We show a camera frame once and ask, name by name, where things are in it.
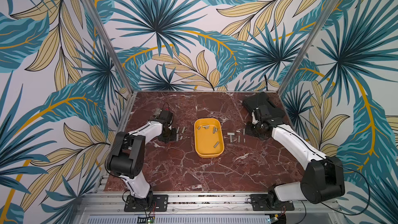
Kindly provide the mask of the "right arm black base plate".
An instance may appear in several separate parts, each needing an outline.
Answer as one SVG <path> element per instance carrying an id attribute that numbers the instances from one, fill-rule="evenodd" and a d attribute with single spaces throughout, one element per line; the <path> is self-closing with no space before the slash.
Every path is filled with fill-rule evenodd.
<path id="1" fill-rule="evenodd" d="M 249 202 L 253 211 L 293 211 L 294 205 L 289 201 L 280 201 L 273 194 L 251 194 Z"/>

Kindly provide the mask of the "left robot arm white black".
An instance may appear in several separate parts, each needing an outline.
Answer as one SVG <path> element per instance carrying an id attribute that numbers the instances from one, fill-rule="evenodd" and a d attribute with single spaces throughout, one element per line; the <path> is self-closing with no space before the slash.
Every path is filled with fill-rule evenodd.
<path id="1" fill-rule="evenodd" d="M 153 139 L 168 143 L 177 140 L 177 129 L 172 127 L 174 114 L 169 107 L 157 109 L 152 120 L 130 132 L 115 136 L 105 160 L 109 175 L 122 179 L 135 200 L 151 202 L 151 187 L 142 172 L 145 146 Z"/>

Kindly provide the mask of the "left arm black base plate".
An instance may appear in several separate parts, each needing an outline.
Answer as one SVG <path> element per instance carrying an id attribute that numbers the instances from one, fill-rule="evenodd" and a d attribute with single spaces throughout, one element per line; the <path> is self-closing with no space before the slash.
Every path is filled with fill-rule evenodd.
<path id="1" fill-rule="evenodd" d="M 151 195 L 149 194 L 145 199 L 127 196 L 125 200 L 124 212 L 144 212 L 149 214 L 150 212 L 166 212 L 168 205 L 168 195 Z"/>

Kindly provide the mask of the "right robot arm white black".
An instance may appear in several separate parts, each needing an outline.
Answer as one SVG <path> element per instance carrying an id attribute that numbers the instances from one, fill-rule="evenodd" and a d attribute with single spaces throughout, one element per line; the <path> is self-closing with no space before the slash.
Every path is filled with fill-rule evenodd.
<path id="1" fill-rule="evenodd" d="M 304 170 L 301 181 L 271 187 L 268 204 L 304 200 L 318 204 L 345 194 L 343 165 L 339 158 L 329 157 L 303 140 L 284 122 L 280 109 L 271 105 L 248 106 L 246 109 L 252 115 L 246 133 L 256 138 L 273 138 Z"/>

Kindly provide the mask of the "yellow plastic storage tray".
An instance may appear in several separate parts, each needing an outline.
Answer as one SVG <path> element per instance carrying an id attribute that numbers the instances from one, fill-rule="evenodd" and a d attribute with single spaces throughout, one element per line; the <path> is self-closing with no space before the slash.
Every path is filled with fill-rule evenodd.
<path id="1" fill-rule="evenodd" d="M 218 132 L 211 133 L 202 128 L 203 125 L 215 125 Z M 196 153 L 201 158 L 215 158 L 224 152 L 223 133 L 221 123 L 215 118 L 201 118 L 194 123 L 194 143 Z"/>

